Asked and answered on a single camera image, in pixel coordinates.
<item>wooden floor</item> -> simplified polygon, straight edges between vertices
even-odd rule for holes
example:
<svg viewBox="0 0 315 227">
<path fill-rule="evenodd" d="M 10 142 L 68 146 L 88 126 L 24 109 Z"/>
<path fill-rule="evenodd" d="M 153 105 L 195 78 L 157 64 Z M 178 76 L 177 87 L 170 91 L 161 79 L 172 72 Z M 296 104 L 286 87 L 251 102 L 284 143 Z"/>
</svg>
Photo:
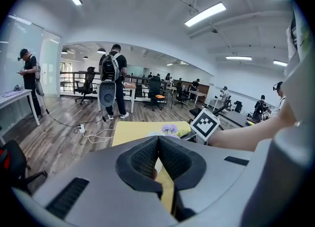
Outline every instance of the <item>wooden floor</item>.
<svg viewBox="0 0 315 227">
<path fill-rule="evenodd" d="M 114 120 L 105 123 L 101 120 L 101 112 L 97 110 L 97 100 L 93 103 L 88 101 L 80 105 L 75 103 L 75 97 L 45 98 L 45 103 L 50 115 L 58 121 L 67 125 L 75 126 L 80 122 L 85 124 L 85 131 L 88 134 L 96 134 L 103 129 L 114 129 L 117 122 L 121 121 L 116 103 L 114 104 Z M 194 101 L 188 100 L 188 107 L 176 105 L 171 109 L 171 102 L 165 105 L 163 110 L 150 107 L 144 107 L 144 103 L 134 103 L 134 113 L 129 113 L 124 121 L 138 122 L 171 122 L 171 121 L 189 121 L 193 116 L 189 113 L 194 108 Z M 126 101 L 126 111 L 130 111 L 131 102 Z M 110 147 L 113 139 L 107 142 L 91 144 L 81 133 L 74 133 L 75 127 L 61 125 L 54 121 L 42 107 L 43 117 L 40 120 L 41 125 L 36 126 L 35 120 L 28 117 L 15 125 L 8 133 L 4 135 L 5 141 L 14 139 L 23 150 L 28 164 L 31 166 L 29 174 L 45 170 L 48 177 L 68 167 L 74 161 L 78 160 L 84 154 L 96 151 L 102 148 Z M 114 130 L 108 130 L 99 136 L 114 136 Z M 29 185 L 29 189 L 34 192 L 43 182 L 44 178 L 38 178 Z"/>
</svg>

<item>shoe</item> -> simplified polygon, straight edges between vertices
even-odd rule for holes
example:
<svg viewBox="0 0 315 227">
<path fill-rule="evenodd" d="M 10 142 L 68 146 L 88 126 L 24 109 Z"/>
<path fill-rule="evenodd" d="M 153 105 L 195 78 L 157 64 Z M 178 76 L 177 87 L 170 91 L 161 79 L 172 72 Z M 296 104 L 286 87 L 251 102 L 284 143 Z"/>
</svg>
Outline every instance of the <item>shoe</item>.
<svg viewBox="0 0 315 227">
<path fill-rule="evenodd" d="M 128 117 L 128 116 L 129 116 L 129 112 L 126 112 L 126 114 L 121 115 L 120 118 L 121 118 L 121 119 L 125 119 L 125 118 Z"/>
</svg>

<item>power plug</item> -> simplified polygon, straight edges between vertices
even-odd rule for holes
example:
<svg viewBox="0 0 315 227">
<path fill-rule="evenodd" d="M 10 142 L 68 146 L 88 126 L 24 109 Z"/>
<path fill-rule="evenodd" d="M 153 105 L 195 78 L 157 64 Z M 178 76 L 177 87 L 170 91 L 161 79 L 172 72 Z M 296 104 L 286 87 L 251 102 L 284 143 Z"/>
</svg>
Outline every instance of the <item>power plug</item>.
<svg viewBox="0 0 315 227">
<path fill-rule="evenodd" d="M 80 130 L 81 133 L 85 133 L 85 129 L 84 129 L 84 125 L 83 124 L 80 125 L 79 130 Z"/>
</svg>

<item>man wearing backpack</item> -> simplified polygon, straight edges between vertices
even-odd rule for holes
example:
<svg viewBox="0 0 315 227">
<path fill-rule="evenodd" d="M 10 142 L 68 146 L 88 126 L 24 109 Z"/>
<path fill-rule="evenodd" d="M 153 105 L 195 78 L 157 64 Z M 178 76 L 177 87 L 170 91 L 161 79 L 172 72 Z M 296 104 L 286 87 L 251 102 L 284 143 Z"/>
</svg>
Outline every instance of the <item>man wearing backpack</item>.
<svg viewBox="0 0 315 227">
<path fill-rule="evenodd" d="M 36 57 L 28 52 L 26 48 L 23 48 L 20 52 L 20 58 L 25 61 L 24 70 L 19 72 L 20 75 L 23 76 L 24 79 L 24 88 L 26 90 L 31 90 L 31 97 L 33 99 L 34 108 L 37 114 L 37 118 L 41 119 L 41 109 L 37 100 L 36 92 L 35 92 L 35 73 L 37 71 L 36 68 Z"/>
<path fill-rule="evenodd" d="M 127 74 L 127 60 L 123 55 L 120 55 L 121 46 L 118 44 L 113 45 L 111 52 L 109 52 L 110 55 L 112 55 L 117 63 L 119 71 L 121 72 L 121 77 L 118 78 L 116 83 L 116 102 L 118 106 L 118 110 L 120 113 L 120 118 L 125 119 L 129 116 L 129 113 L 126 112 L 125 109 L 125 101 L 124 101 L 124 86 L 122 81 L 125 78 L 125 75 Z M 101 68 L 103 60 L 105 59 L 106 55 L 103 55 L 101 59 L 99 60 L 99 68 Z M 108 119 L 113 120 L 114 119 L 114 113 L 113 113 L 113 106 L 106 107 L 106 111 L 108 112 Z"/>
</svg>

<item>checkered tablecloth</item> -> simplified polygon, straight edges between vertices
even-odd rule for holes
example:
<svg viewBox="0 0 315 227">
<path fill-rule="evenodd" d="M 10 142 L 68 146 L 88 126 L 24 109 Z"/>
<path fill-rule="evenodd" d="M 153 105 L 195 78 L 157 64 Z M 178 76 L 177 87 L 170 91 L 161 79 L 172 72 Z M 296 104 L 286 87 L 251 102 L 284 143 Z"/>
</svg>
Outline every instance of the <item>checkered tablecloth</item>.
<svg viewBox="0 0 315 227">
<path fill-rule="evenodd" d="M 192 93 L 192 94 L 195 94 L 195 95 L 197 95 L 197 96 L 199 96 L 199 97 L 203 97 L 203 96 L 207 96 L 207 94 L 204 94 L 204 93 L 201 93 L 201 92 L 199 92 L 199 91 L 189 91 L 190 93 Z"/>
</svg>

